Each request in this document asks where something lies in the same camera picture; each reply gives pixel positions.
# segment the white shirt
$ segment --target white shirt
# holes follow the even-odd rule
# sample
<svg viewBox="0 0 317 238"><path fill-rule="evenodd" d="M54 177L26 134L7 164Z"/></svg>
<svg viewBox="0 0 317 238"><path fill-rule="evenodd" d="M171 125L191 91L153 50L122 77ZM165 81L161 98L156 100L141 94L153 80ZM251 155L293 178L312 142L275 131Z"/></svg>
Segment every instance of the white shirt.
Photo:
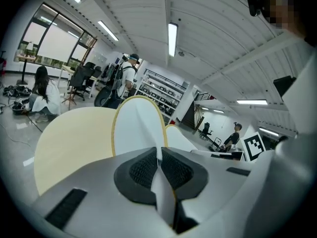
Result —
<svg viewBox="0 0 317 238"><path fill-rule="evenodd" d="M34 102L32 111L39 112L47 107L53 115L60 115L60 95L58 87L53 80L49 80L46 88L46 95L48 96L49 101L46 102L42 96L38 96Z"/></svg>
<svg viewBox="0 0 317 238"><path fill-rule="evenodd" d="M126 67L132 66L131 63L125 61L122 64L122 68L123 68L123 74L122 74L122 80L121 80L121 86L117 89L117 94L118 96L123 99L123 96L126 92L128 92L128 89L125 86L125 81L129 80L133 83L133 79L134 79L134 75L135 75L135 70L134 68L128 68L128 69L124 69Z"/></svg>

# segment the shelving unit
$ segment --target shelving unit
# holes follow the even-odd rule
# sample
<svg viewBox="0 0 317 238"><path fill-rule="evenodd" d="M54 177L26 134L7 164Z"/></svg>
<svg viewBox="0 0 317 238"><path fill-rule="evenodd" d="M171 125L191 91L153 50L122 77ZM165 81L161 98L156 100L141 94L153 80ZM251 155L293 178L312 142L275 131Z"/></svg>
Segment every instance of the shelving unit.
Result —
<svg viewBox="0 0 317 238"><path fill-rule="evenodd" d="M135 95L143 95L152 99L160 109L165 124L169 124L185 91L186 88L181 85L146 69Z"/></svg>

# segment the wooden table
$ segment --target wooden table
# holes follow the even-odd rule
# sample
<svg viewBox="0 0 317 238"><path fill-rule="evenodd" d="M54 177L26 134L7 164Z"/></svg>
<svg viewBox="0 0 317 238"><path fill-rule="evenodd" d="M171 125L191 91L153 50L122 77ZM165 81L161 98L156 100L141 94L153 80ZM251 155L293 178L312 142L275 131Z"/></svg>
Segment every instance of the wooden table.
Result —
<svg viewBox="0 0 317 238"><path fill-rule="evenodd" d="M59 74L59 77L58 77L57 87L59 87L59 82L60 82L60 78L61 78L61 74L62 74L63 70L65 70L68 74L74 74L74 72L75 72L75 71L71 70L69 66L62 65L61 66L61 70L60 70L60 74ZM93 85L92 85L92 87L90 89L90 92L89 92L89 99L91 98L93 89L95 88L95 84L96 84L96 81L97 81L96 77L90 77L90 79L93 80L94 83L93 83Z"/></svg>
<svg viewBox="0 0 317 238"><path fill-rule="evenodd" d="M26 56L21 56L21 55L17 55L17 58L24 60L24 65L23 65L23 71L22 71L22 79L19 79L16 84L17 85L27 85L28 82L26 80L24 80L24 74L25 74L25 68L26 68L26 62L29 61L35 61L36 57L26 57Z"/></svg>
<svg viewBox="0 0 317 238"><path fill-rule="evenodd" d="M99 107L74 109L46 127L34 157L39 195L82 166L112 157L111 128L115 112Z"/></svg>

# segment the woman with long black hair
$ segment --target woman with long black hair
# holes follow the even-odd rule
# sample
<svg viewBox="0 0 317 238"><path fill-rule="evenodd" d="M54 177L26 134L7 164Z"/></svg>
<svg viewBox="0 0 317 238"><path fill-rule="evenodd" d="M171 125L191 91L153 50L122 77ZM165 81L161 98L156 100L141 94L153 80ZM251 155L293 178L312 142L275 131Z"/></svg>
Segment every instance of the woman with long black hair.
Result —
<svg viewBox="0 0 317 238"><path fill-rule="evenodd" d="M36 122L48 121L48 116L60 115L60 96L56 83L50 79L45 66L38 67L35 83L25 111L38 112Z"/></svg>

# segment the yellow trim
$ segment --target yellow trim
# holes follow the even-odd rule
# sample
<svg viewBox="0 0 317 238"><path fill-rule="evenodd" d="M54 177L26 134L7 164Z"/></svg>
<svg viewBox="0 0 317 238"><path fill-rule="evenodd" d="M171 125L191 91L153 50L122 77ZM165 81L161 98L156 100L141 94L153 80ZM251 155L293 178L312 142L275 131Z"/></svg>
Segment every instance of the yellow trim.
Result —
<svg viewBox="0 0 317 238"><path fill-rule="evenodd" d="M112 122L112 128L111 128L111 148L112 148L112 155L115 156L115 150L114 150L114 127L115 127L115 122L117 120L118 114L120 112L121 107L128 102L129 100L135 99L135 98L143 98L146 99L148 101L150 101L154 107L156 108L159 118L160 118L160 123L162 125L162 131L163 131L163 137L164 137L164 146L168 147L168 142L167 142L167 135L166 135L166 129L165 129L165 123L164 123L164 119L163 116L159 110L159 107L155 104L155 102L153 100L151 100L150 98L146 97L146 96L142 96L142 95L135 95L135 96L131 96L128 99L124 100L124 102L121 103L120 107L117 109L114 118L113 118L113 122Z"/></svg>
<svg viewBox="0 0 317 238"><path fill-rule="evenodd" d="M176 127L176 128L179 130L179 132L182 133L182 132L180 131L179 127L177 127L177 126L174 125L174 124L168 124L168 125L166 125L166 126L165 126L165 129L167 129L168 127L172 127L172 126Z"/></svg>

